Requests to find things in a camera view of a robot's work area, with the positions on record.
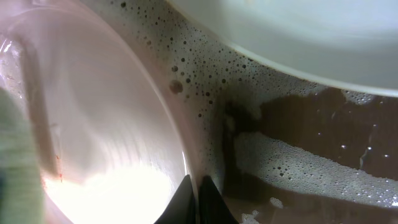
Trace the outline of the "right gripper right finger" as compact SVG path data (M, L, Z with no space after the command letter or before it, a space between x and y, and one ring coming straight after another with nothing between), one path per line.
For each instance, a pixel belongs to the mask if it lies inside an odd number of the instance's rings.
M209 175L199 189L200 224L238 224Z

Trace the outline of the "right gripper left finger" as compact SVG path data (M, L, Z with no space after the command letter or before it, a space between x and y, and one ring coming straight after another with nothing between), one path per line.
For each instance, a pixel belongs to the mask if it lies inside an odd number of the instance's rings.
M189 175L183 178L163 214L154 224L196 224L195 197Z

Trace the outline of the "pinkish white plate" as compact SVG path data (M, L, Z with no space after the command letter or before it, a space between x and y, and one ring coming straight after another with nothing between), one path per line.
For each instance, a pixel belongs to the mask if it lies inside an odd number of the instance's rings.
M30 124L43 223L155 223L191 178L167 82L78 1L1 2L2 89Z

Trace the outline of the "green yellow sponge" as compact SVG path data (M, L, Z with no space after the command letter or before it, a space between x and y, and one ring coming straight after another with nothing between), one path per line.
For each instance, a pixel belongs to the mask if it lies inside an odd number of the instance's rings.
M1 90L1 223L44 222L44 196L28 120Z

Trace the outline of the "pale blue plate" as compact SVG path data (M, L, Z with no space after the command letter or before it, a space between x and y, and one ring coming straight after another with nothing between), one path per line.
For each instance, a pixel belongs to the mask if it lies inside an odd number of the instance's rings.
M397 96L396 0L170 0L228 47L286 74Z

